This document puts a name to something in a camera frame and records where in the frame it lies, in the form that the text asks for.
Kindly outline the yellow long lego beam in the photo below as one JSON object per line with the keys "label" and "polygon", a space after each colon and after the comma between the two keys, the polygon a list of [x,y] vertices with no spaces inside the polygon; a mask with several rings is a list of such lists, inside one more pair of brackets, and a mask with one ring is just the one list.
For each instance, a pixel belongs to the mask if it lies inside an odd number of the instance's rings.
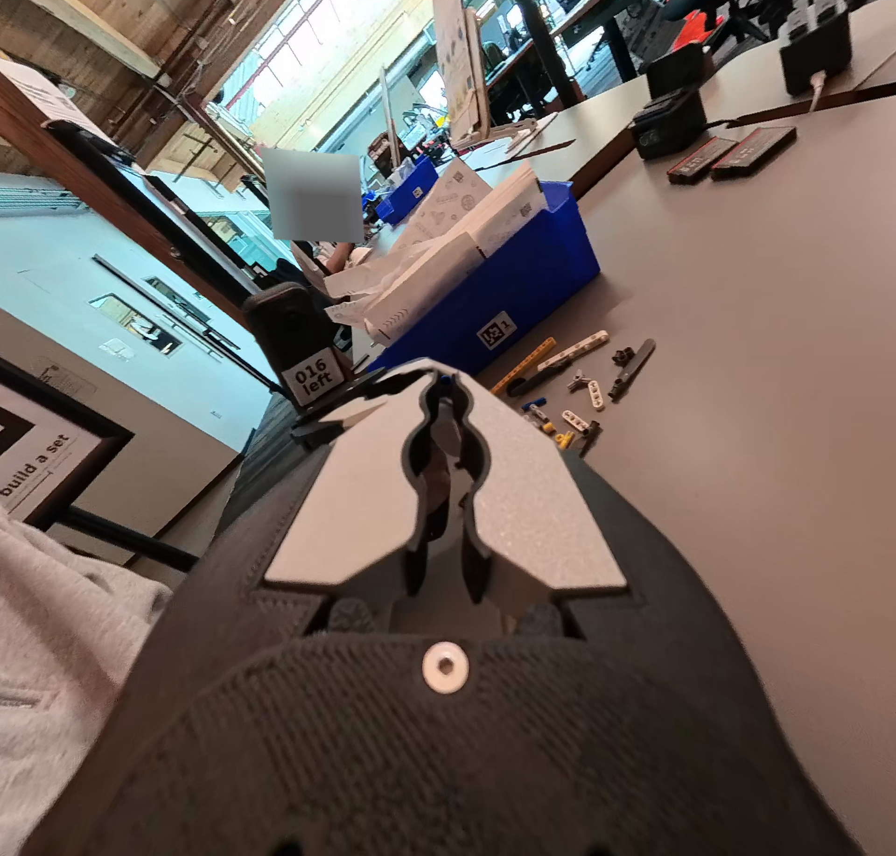
{"label": "yellow long lego beam", "polygon": [[493,395],[502,395],[507,390],[509,383],[518,378],[524,378],[527,371],[532,367],[537,367],[540,362],[549,357],[556,349],[557,343],[554,337],[548,337],[521,362],[519,362],[512,370],[501,378],[490,392]]}

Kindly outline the blue plastic bin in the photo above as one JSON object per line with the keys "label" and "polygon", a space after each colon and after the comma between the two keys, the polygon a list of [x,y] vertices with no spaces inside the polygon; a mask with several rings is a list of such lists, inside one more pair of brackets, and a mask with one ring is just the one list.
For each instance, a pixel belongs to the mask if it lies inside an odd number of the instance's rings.
{"label": "blue plastic bin", "polygon": [[376,206],[378,218],[385,224],[396,225],[404,220],[438,180],[437,170],[426,155],[419,156],[412,168],[401,174],[398,185]]}
{"label": "blue plastic bin", "polygon": [[574,184],[541,186],[546,208],[366,371],[431,358],[476,375],[599,275]]}

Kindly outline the dark grey lego blade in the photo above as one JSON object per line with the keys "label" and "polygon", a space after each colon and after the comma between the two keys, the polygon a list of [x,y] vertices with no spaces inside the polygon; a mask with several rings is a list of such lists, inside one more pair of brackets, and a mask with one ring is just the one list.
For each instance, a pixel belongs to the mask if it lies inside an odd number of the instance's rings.
{"label": "dark grey lego blade", "polygon": [[564,362],[558,362],[554,365],[546,367],[536,374],[534,374],[531,378],[525,379],[523,384],[519,388],[517,395],[525,395],[530,392],[535,391],[536,389],[546,385],[549,381],[556,378],[559,374],[567,369],[570,369],[572,362],[567,359]]}

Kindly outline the framed white sign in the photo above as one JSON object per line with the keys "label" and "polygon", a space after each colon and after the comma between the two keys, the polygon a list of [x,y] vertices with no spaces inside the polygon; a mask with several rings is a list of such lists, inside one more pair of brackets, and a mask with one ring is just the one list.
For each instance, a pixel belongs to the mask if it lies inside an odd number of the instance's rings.
{"label": "framed white sign", "polygon": [[45,532],[134,434],[1,360],[1,506]]}

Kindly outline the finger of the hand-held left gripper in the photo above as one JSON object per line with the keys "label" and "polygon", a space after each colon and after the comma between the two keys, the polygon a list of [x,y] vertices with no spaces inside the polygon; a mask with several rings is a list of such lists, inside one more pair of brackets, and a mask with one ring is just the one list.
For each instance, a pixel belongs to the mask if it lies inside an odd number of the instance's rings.
{"label": "finger of the hand-held left gripper", "polygon": [[321,442],[333,438],[361,424],[385,405],[383,394],[357,396],[334,408],[319,421],[316,436]]}

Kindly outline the white paper sign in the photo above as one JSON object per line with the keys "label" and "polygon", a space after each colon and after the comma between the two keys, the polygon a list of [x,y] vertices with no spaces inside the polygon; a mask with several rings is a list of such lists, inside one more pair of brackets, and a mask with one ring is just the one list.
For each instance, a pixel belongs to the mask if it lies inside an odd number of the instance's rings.
{"label": "white paper sign", "polygon": [[8,59],[1,59],[1,76],[37,107],[47,120],[71,122],[86,131],[104,134],[78,109],[73,100],[37,71]]}

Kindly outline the white printed paper bag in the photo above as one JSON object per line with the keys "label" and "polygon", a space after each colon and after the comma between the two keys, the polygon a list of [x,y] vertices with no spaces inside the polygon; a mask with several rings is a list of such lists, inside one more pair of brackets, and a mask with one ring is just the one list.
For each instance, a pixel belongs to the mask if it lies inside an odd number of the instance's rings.
{"label": "white printed paper bag", "polygon": [[546,208],[545,193],[528,160],[517,163],[509,176],[492,187],[462,159],[455,159],[422,200],[393,248],[465,232],[484,257],[491,257]]}

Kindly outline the black charger box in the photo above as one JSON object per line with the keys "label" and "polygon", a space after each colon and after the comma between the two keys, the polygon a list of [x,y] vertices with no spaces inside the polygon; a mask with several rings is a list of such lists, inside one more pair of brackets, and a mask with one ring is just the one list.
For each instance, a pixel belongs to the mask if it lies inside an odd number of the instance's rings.
{"label": "black charger box", "polygon": [[700,42],[690,42],[644,67],[651,100],[673,91],[700,86],[715,72],[714,60]]}
{"label": "black charger box", "polygon": [[788,15],[779,43],[785,89],[792,97],[812,90],[812,78],[831,78],[852,61],[852,38],[845,0],[813,0]]}
{"label": "black charger box", "polygon": [[644,161],[677,154],[708,128],[698,87],[683,87],[651,100],[628,126],[638,156]]}

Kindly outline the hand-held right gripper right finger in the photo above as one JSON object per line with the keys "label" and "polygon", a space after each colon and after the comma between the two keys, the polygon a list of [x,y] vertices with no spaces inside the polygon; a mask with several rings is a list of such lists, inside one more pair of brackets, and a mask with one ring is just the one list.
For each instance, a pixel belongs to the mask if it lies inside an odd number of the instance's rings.
{"label": "hand-held right gripper right finger", "polygon": [[462,509],[466,591],[521,618],[531,605],[613,595],[628,588],[561,451],[469,375],[452,373],[471,483]]}

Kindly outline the grey lego blade with connector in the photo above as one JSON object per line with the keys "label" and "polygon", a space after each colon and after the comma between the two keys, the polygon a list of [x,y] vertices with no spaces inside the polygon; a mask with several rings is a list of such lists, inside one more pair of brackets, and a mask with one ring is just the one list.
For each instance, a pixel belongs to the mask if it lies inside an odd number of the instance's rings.
{"label": "grey lego blade with connector", "polygon": [[613,361],[618,367],[618,373],[609,391],[611,402],[618,402],[624,397],[633,380],[655,352],[656,346],[655,340],[648,338],[637,351],[627,347],[614,354]]}

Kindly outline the white long lego beam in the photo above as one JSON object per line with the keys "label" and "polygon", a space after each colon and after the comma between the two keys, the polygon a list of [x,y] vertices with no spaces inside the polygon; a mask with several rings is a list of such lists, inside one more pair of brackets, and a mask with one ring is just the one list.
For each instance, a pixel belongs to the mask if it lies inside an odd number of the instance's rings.
{"label": "white long lego beam", "polygon": [[565,361],[572,361],[575,358],[583,356],[590,351],[593,351],[603,344],[609,341],[609,333],[607,331],[599,331],[593,335],[589,335],[588,337],[580,340],[573,346],[566,348],[563,351],[560,351],[556,355],[547,358],[542,361],[538,367],[538,371],[543,371],[548,368],[553,368],[557,365],[564,363]]}

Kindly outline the pile of small lego pieces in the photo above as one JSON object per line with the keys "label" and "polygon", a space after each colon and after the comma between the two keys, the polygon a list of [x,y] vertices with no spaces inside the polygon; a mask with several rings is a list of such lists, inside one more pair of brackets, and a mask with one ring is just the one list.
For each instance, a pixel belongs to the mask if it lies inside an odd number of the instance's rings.
{"label": "pile of small lego pieces", "polygon": [[541,432],[552,436],[560,450],[575,453],[578,458],[585,459],[601,436],[602,427],[597,420],[597,414],[605,410],[605,399],[598,381],[586,376],[581,370],[574,373],[567,388],[570,393],[579,391],[588,393],[590,414],[565,409],[560,414],[562,427],[559,428],[543,411],[543,406],[546,404],[544,398],[525,403],[521,411]]}

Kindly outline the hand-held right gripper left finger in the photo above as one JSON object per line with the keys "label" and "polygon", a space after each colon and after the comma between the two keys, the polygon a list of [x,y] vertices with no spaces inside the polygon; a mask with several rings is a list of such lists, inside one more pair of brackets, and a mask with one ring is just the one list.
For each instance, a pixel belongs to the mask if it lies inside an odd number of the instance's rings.
{"label": "hand-held right gripper left finger", "polygon": [[449,458],[432,438],[441,375],[452,369],[432,359],[385,374],[398,391],[327,448],[265,569],[266,589],[358,598],[375,625],[394,624],[396,605],[426,577],[428,519],[450,505]]}

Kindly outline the black red battery pack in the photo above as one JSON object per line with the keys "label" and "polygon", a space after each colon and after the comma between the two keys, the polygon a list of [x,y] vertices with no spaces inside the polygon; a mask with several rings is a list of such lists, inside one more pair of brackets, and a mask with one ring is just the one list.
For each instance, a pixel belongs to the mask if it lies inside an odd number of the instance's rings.
{"label": "black red battery pack", "polygon": [[670,168],[666,173],[666,179],[674,186],[696,185],[706,178],[712,167],[728,155],[736,145],[736,140],[714,136]]}
{"label": "black red battery pack", "polygon": [[710,171],[713,181],[749,178],[798,139],[796,126],[758,126]]}

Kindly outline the wooden book stand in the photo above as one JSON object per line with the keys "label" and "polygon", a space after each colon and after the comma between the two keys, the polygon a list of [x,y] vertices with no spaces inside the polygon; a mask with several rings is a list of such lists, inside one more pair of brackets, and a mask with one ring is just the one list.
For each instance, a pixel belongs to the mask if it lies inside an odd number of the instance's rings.
{"label": "wooden book stand", "polygon": [[516,157],[557,113],[494,126],[475,11],[465,8],[463,0],[432,1],[436,56],[447,100],[452,148],[460,153],[508,138],[509,157]]}

